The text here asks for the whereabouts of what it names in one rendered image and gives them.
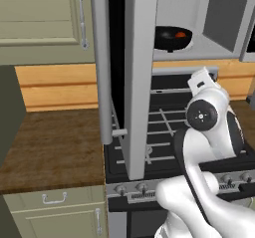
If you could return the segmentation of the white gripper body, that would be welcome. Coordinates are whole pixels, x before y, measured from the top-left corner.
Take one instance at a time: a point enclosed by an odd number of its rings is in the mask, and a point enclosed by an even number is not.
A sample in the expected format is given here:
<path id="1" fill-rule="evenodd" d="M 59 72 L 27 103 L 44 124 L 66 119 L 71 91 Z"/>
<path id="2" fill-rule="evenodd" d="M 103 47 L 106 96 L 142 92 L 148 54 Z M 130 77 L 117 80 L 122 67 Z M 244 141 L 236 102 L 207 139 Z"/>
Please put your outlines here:
<path id="1" fill-rule="evenodd" d="M 203 67 L 202 69 L 196 71 L 193 75 L 193 79 L 197 84 L 199 84 L 199 83 L 204 83 L 204 84 L 215 83 L 214 77 L 210 76 L 210 73 L 206 67 Z"/>

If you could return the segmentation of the black bowl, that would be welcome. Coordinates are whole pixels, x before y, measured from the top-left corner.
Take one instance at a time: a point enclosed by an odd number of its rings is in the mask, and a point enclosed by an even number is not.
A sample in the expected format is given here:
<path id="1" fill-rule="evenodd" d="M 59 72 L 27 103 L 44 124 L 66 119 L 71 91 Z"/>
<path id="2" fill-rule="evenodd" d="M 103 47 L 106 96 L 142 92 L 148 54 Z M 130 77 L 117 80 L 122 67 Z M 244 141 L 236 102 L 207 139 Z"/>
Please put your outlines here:
<path id="1" fill-rule="evenodd" d="M 175 38 L 177 32 L 184 32 L 185 38 Z M 172 53 L 185 49 L 192 40 L 193 33 L 185 28 L 173 26 L 156 26 L 154 36 L 154 47 L 157 50 Z"/>

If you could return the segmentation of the grey microwave door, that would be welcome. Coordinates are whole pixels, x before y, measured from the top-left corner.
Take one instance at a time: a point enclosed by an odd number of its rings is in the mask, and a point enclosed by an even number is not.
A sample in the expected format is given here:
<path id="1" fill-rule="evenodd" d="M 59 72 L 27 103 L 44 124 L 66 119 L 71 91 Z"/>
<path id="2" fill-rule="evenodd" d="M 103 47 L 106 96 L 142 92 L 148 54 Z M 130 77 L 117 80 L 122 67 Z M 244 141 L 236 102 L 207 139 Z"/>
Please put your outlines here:
<path id="1" fill-rule="evenodd" d="M 112 100 L 128 178 L 144 177 L 157 0 L 109 0 Z"/>

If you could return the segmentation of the grey microwave oven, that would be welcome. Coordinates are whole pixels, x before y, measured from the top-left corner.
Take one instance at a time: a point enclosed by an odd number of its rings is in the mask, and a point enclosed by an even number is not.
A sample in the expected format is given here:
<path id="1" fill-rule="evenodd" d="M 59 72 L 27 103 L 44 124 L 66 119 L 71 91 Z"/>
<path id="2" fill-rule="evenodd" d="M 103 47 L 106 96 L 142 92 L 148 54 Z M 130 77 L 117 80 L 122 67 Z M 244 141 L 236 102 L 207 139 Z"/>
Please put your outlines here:
<path id="1" fill-rule="evenodd" d="M 156 50 L 156 61 L 231 59 L 240 56 L 255 0 L 158 0 L 156 24 L 188 29 L 188 47 Z"/>

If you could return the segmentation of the pale green base cupboard door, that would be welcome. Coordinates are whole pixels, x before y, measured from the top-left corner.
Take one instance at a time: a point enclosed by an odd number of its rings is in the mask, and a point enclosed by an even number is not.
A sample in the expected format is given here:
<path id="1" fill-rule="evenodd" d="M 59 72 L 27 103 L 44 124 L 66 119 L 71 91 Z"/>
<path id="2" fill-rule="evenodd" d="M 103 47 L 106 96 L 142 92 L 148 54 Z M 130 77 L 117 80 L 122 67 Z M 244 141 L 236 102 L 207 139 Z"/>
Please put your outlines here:
<path id="1" fill-rule="evenodd" d="M 95 209 L 31 211 L 14 213 L 13 218 L 22 238 L 108 238 L 102 209 L 103 233 L 101 236 L 97 233 Z"/>

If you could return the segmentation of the black and silver stove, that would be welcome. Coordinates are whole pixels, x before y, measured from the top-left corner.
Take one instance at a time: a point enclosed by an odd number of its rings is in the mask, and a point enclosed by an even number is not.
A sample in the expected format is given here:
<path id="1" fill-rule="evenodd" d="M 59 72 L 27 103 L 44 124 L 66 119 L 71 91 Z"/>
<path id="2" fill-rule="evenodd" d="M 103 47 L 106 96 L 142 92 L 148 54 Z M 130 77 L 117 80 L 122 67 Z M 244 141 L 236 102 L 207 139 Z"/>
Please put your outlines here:
<path id="1" fill-rule="evenodd" d="M 155 200 L 155 188 L 161 181 L 180 174 L 172 136 L 188 127 L 185 109 L 191 100 L 191 91 L 187 81 L 195 71 L 191 67 L 152 72 L 144 178 L 128 178 L 118 138 L 104 147 L 110 238 L 154 238 L 166 219 L 167 211 Z M 255 209 L 255 149 L 249 142 L 244 144 L 238 157 L 203 163 L 201 169 L 216 176 L 220 198 Z M 252 176 L 250 183 L 241 179 L 244 172 Z M 231 175 L 231 185 L 222 180 L 225 174 Z M 145 195 L 135 188 L 141 182 L 148 186 Z M 121 184 L 127 188 L 124 196 L 115 192 Z"/>

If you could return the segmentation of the dark grey tall cabinet side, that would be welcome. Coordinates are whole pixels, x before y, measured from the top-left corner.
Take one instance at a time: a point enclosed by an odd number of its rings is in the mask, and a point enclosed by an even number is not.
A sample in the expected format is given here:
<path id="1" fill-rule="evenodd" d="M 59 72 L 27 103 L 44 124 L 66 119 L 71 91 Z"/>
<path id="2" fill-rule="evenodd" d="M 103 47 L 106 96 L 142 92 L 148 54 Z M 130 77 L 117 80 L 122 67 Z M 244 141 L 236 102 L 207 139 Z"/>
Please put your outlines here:
<path id="1" fill-rule="evenodd" d="M 0 66 L 0 167 L 26 115 L 15 68 Z"/>

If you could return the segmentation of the pale green drawer front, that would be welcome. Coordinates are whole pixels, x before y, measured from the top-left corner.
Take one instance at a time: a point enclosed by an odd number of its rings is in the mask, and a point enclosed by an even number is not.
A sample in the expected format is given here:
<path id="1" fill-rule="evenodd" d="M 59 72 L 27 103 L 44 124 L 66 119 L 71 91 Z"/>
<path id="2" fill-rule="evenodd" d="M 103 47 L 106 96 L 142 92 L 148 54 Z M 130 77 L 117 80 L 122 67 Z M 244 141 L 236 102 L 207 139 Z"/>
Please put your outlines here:
<path id="1" fill-rule="evenodd" d="M 102 185 L 5 194 L 11 212 L 105 201 Z"/>

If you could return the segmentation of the pale green wall cupboard door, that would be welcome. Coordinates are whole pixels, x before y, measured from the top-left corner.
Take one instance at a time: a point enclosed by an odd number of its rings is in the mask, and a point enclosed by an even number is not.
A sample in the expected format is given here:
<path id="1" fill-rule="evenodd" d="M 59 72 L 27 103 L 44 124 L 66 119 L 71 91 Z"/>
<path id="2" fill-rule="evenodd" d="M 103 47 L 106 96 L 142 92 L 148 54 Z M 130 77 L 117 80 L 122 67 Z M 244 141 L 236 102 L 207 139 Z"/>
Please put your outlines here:
<path id="1" fill-rule="evenodd" d="M 95 60 L 91 0 L 0 0 L 0 65 L 83 64 Z"/>

